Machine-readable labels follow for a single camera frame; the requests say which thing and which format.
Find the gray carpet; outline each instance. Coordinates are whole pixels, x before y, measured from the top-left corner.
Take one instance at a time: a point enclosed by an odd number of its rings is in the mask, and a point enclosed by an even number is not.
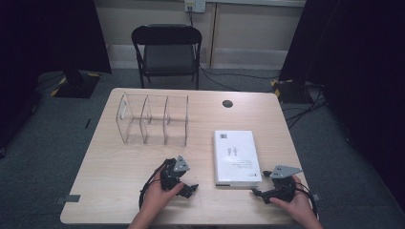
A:
[[[233,75],[209,74],[208,79],[201,73],[201,90],[268,93],[270,78],[278,76],[278,71],[211,72]],[[57,73],[46,73],[39,80],[54,75]],[[57,79],[38,86],[43,97],[36,113],[16,134],[7,147],[6,157],[0,160],[0,228],[126,228],[64,225],[59,219],[63,206],[55,201],[69,194],[110,91],[117,87],[138,88],[138,73],[113,70],[112,75],[104,74],[89,99],[49,96],[54,85],[47,86]],[[154,79],[146,87],[192,90],[194,83],[187,77],[172,77]],[[317,89],[311,90],[311,94],[316,93]],[[308,106],[282,104],[286,118]],[[322,198],[317,206],[326,228],[405,228],[405,217],[390,192],[367,160],[347,143],[341,123],[328,106],[305,114],[290,132],[309,187]]]

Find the electrical outlet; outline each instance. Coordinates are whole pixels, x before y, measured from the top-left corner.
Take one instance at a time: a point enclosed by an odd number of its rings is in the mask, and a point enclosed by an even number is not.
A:
[[[205,12],[205,2],[184,0],[184,11]]]
[[[185,0],[184,1],[184,11],[194,11],[196,8],[196,1]]]

